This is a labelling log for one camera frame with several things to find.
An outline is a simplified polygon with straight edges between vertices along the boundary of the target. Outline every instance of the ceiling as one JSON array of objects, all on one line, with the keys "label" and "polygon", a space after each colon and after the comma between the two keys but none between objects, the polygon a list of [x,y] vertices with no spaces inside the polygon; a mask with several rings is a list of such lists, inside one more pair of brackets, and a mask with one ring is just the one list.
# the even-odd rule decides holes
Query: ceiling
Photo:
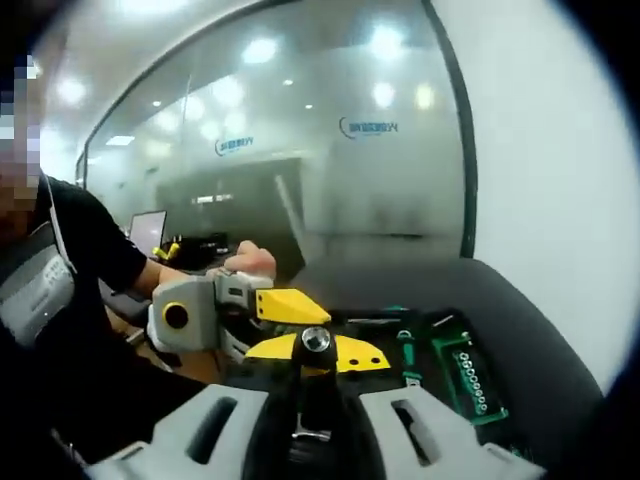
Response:
[{"label": "ceiling", "polygon": [[[335,2],[325,0],[324,5],[331,3]],[[96,149],[111,137],[130,135],[152,116],[161,116],[159,120],[166,119],[177,126],[187,95],[188,119],[191,107],[198,107],[203,112],[196,112],[195,116],[205,117],[201,123],[207,120],[223,123],[234,108],[228,105],[228,98],[217,97],[233,94],[234,86],[242,94],[235,109],[249,117],[274,119],[307,105],[326,109],[331,103],[343,112],[376,109],[375,89],[378,96],[385,95],[385,88],[392,90],[394,109],[400,106],[399,102],[415,107],[416,97],[425,93],[418,91],[419,87],[431,85],[440,95],[449,92],[446,68],[426,17],[396,11],[401,20],[390,22],[372,8],[365,16],[349,12],[342,17],[348,21],[337,22],[329,15],[316,15],[318,4],[296,2],[263,10],[216,26],[174,52],[110,113],[95,133],[90,156],[99,154]],[[315,21],[292,21],[297,18]],[[371,38],[381,28],[388,30],[390,23],[397,24],[394,31],[401,32],[401,55],[381,60],[371,48]],[[243,56],[256,39],[277,39],[277,51],[268,61],[247,64]],[[325,60],[321,55],[324,53],[330,54],[330,58]],[[447,98],[444,104],[455,109],[452,98]]]},{"label": "ceiling", "polygon": [[[71,180],[87,137],[132,81],[194,32],[253,3],[256,0],[78,2],[61,19],[68,25],[66,49],[47,84],[43,169]],[[36,60],[50,48],[44,38]]]},{"label": "ceiling", "polygon": [[[65,54],[60,61],[53,81],[47,86],[47,112],[43,123],[41,163],[43,169],[54,176],[72,180],[75,163],[84,143],[110,107],[125,92],[131,83],[164,53],[234,11],[241,10],[259,0],[86,0],[79,2],[64,22],[68,25],[68,39]],[[296,2],[305,5],[299,21],[290,23],[290,18],[278,15],[261,16],[265,21],[253,22],[251,28],[232,28],[227,25],[225,32],[211,36],[215,43],[203,45],[210,55],[203,60],[200,73],[191,79],[191,90],[224,77],[235,70],[239,51],[227,51],[221,46],[229,42],[235,45],[247,44],[251,38],[265,32],[288,31],[295,43],[290,45],[296,53],[304,55],[310,50],[325,50],[345,45],[358,45],[369,34],[366,25],[372,16],[393,21],[402,18],[411,22],[415,15],[410,11],[417,1],[376,0],[364,2],[318,2],[308,0]],[[415,32],[412,25],[404,25],[407,31]],[[314,35],[305,35],[307,31]],[[425,46],[424,38],[408,39],[408,43]],[[38,51],[46,51],[43,42]],[[173,68],[164,68],[164,74],[153,77],[157,88],[150,89],[154,95],[166,91],[167,105],[175,101],[178,83],[182,84],[190,69],[185,70],[186,56],[179,56]],[[149,99],[131,104],[144,108],[130,113],[139,120],[154,112],[149,110]]]}]

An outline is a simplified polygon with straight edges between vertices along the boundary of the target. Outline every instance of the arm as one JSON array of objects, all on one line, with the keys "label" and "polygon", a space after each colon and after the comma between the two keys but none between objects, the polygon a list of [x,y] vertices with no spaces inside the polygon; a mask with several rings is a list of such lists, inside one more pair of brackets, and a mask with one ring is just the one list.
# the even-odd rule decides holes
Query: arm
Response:
[{"label": "arm", "polygon": [[[276,276],[276,261],[273,255],[249,241],[244,241],[240,244],[236,255],[224,262],[224,268],[231,271],[265,275],[271,278]],[[212,275],[216,270],[215,268],[209,270],[207,275]],[[133,289],[140,295],[151,297],[153,290],[158,285],[179,280],[186,276],[186,273],[165,267],[153,260],[147,260],[142,273],[133,284]]]},{"label": "arm", "polygon": [[[133,289],[150,298],[161,283],[186,276],[146,258],[125,237],[107,209],[89,192],[78,189],[75,194],[78,216],[84,219],[84,228],[92,232],[91,241],[83,241],[80,246],[83,265],[111,288],[116,291]],[[236,256],[228,258],[224,267],[272,278],[276,274],[273,256],[248,241],[240,244]]]}]

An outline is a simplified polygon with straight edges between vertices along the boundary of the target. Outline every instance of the hand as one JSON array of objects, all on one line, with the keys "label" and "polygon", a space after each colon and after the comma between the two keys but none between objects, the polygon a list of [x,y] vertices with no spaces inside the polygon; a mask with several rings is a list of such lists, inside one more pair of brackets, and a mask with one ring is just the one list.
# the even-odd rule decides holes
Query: hand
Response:
[{"label": "hand", "polygon": [[[232,272],[245,272],[262,275],[271,279],[276,278],[276,259],[264,248],[258,248],[255,243],[245,240],[238,247],[233,257],[227,258],[224,268]],[[216,268],[209,270],[207,275],[213,275]]]}]

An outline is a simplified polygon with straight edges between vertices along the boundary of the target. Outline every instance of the gray plastic part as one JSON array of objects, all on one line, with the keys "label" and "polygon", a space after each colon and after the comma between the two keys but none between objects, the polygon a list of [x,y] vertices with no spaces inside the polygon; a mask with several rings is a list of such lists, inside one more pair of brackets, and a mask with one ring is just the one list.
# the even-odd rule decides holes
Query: gray plastic part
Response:
[{"label": "gray plastic part", "polygon": [[273,280],[245,272],[230,272],[221,268],[215,275],[218,303],[249,309],[249,296],[261,288],[273,288]]},{"label": "gray plastic part", "polygon": [[[473,425],[420,387],[360,397],[375,432],[388,479],[540,478],[544,470],[493,444],[480,445]],[[396,408],[411,416],[411,434],[428,462],[421,461]]]},{"label": "gray plastic part", "polygon": [[[150,444],[137,443],[88,469],[97,480],[240,480],[265,392],[210,385],[161,420]],[[236,402],[209,461],[202,465],[188,454],[219,402]]]},{"label": "gray plastic part", "polygon": [[[175,329],[162,318],[170,303],[180,303],[187,310],[189,321]],[[219,326],[213,280],[192,276],[184,280],[163,283],[153,291],[149,307],[149,337],[160,351],[194,352],[218,348]]]},{"label": "gray plastic part", "polygon": [[0,318],[20,345],[32,347],[42,329],[69,305],[74,291],[71,270],[51,245],[0,286]]},{"label": "gray plastic part", "polygon": [[[210,385],[161,420],[151,444],[137,443],[88,469],[96,480],[240,480],[247,448],[267,393]],[[532,480],[542,468],[493,444],[479,445],[471,423],[420,387],[360,396],[389,480]],[[220,402],[235,402],[207,462],[189,455]],[[429,463],[421,462],[394,408],[410,427]]]},{"label": "gray plastic part", "polygon": [[220,350],[222,350],[235,363],[242,363],[245,354],[249,351],[249,345],[242,343],[227,330],[220,331]]}]

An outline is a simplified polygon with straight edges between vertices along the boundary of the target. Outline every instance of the glass wall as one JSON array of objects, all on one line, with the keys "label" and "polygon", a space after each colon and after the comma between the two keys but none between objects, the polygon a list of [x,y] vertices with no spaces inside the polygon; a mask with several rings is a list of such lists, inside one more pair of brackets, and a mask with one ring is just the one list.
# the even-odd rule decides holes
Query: glass wall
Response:
[{"label": "glass wall", "polygon": [[460,254],[451,80],[419,0],[304,0],[213,25],[145,76],[88,145],[123,227],[227,232],[306,263]]}]

